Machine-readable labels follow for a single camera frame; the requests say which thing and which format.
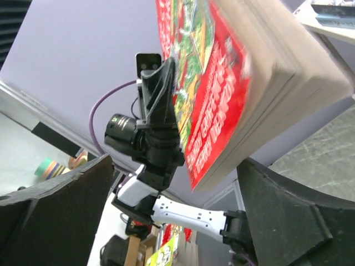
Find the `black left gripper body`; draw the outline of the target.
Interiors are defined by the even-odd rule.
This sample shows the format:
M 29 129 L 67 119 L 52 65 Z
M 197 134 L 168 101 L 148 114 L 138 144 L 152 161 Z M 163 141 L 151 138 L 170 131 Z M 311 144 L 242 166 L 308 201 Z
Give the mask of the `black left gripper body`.
M 135 121 L 136 139 L 133 161 L 156 167 L 182 166 L 185 162 L 176 125 L 150 126 L 145 120 Z

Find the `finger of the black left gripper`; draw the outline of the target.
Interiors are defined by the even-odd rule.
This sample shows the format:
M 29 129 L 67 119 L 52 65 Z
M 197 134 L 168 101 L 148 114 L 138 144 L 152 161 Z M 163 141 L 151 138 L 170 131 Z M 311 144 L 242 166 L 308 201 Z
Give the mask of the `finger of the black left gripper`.
M 141 72 L 144 117 L 152 129 L 176 129 L 173 88 L 175 60 L 168 58 L 156 70 Z

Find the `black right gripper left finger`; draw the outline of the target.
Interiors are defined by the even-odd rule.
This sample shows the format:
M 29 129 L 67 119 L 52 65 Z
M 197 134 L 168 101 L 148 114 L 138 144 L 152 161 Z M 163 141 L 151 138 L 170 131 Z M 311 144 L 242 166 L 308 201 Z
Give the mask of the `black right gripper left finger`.
M 1 265 L 86 265 L 112 179 L 104 155 L 1 196 Z

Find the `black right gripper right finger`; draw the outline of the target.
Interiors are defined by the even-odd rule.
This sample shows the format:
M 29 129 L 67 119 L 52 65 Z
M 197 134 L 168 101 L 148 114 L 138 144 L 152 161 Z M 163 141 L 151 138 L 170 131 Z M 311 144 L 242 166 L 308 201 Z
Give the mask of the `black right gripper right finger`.
M 354 265 L 354 202 L 248 158 L 237 167 L 259 265 Z

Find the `red 13-Storey Treehouse book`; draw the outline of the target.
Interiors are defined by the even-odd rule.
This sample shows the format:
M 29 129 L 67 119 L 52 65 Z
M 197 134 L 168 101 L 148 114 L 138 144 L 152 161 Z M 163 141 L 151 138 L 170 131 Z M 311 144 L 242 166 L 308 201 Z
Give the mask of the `red 13-Storey Treehouse book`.
M 156 10 L 163 56 L 176 64 L 173 103 L 194 191 L 353 92 L 280 1 L 157 1 Z

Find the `Little Women book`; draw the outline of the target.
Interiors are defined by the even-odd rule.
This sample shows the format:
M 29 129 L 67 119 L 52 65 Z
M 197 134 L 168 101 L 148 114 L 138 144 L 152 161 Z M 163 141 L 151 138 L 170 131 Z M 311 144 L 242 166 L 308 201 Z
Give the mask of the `Little Women book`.
M 311 7 L 317 14 L 338 17 L 354 17 L 354 1 L 311 1 Z

